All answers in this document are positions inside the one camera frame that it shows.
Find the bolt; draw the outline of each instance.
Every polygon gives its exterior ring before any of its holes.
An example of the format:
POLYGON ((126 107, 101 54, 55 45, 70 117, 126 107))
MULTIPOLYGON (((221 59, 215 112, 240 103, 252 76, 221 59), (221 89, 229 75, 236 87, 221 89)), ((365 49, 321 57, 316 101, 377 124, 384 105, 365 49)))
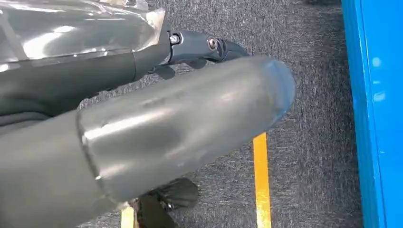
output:
POLYGON ((210 37, 210 38, 207 40, 207 42, 208 42, 209 48, 210 48, 211 50, 214 51, 214 50, 217 49, 217 40, 216 40, 215 38, 210 37))
POLYGON ((169 36, 169 42, 170 42, 172 45, 174 45, 174 44, 179 44, 180 41, 181 41, 181 39, 180 39, 179 36, 176 35, 176 34, 173 34, 173 35, 169 36))

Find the protective plastic film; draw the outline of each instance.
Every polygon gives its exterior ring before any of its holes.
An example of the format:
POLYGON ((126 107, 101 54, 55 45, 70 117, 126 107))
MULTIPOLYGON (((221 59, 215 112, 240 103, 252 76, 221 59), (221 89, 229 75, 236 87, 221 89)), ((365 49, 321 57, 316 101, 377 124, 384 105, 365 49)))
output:
POLYGON ((0 63, 142 50, 158 43, 164 16, 89 0, 0 1, 0 63))

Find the yellow stripe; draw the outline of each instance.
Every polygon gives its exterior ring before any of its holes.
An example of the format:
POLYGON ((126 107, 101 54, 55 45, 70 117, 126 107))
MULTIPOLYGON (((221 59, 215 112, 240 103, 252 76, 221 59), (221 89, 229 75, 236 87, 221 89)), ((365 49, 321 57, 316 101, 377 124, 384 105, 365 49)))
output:
POLYGON ((256 215, 258 228, 271 228, 266 133, 253 139, 253 154, 255 162, 256 215))
POLYGON ((122 217, 120 220, 121 228, 138 228, 136 220, 136 213, 132 207, 127 207, 122 210, 122 217))

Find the metal surface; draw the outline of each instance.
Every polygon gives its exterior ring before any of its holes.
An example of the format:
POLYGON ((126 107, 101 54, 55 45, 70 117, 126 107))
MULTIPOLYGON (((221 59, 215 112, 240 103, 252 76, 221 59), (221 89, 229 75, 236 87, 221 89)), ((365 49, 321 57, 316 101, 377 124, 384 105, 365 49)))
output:
POLYGON ((249 57, 96 104, 78 122, 98 179, 124 202, 248 142, 294 95, 284 63, 249 57))
POLYGON ((114 210, 70 112, 0 137, 0 227, 72 228, 114 210))
POLYGON ((8 0, 0 12, 0 63, 142 50, 158 43, 165 14, 89 0, 8 0))
POLYGON ((172 45, 170 63, 195 60, 214 52, 209 46, 209 34, 186 30, 171 31, 171 34, 178 36, 181 42, 172 45))
POLYGON ((343 1, 366 228, 401 227, 403 216, 402 8, 343 1))
POLYGON ((170 31, 171 56, 166 64, 206 59, 223 62, 249 54, 240 45, 194 31, 170 31))

